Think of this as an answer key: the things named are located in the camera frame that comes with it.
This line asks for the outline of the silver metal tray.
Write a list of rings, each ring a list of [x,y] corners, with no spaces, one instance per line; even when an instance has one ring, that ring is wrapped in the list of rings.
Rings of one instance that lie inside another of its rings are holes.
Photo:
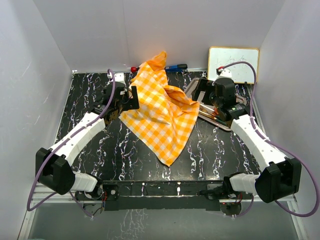
[[[198,117],[230,132],[232,121],[250,113],[247,100],[236,94],[231,78],[215,81],[194,78],[184,91],[187,97],[199,102]]]

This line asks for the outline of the yellow checkered tablecloth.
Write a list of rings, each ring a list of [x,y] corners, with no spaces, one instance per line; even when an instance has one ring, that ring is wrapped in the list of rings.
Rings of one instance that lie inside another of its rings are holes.
[[[139,109],[124,111],[120,120],[157,156],[171,166],[184,149],[200,104],[169,85],[162,51],[139,66],[131,86],[137,88]]]

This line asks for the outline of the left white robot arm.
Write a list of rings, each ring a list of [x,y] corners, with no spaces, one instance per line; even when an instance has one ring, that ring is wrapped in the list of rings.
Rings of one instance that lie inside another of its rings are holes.
[[[108,85],[102,98],[90,105],[82,120],[65,137],[49,149],[42,147],[37,151],[37,181],[59,195],[78,191],[93,200],[99,199],[104,189],[101,180],[90,173],[73,171],[73,162],[83,148],[122,112],[139,107],[136,86],[127,88],[122,81]]]

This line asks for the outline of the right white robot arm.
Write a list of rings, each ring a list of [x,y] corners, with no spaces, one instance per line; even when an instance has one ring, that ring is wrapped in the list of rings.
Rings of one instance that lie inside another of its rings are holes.
[[[240,192],[247,192],[270,203],[299,191],[302,164],[267,142],[268,137],[260,133],[261,129],[250,115],[250,107],[236,94],[231,78],[222,77],[214,81],[195,78],[186,93],[200,103],[202,118],[234,132],[258,163],[260,174],[236,172],[224,177],[220,189],[226,197],[233,199]]]

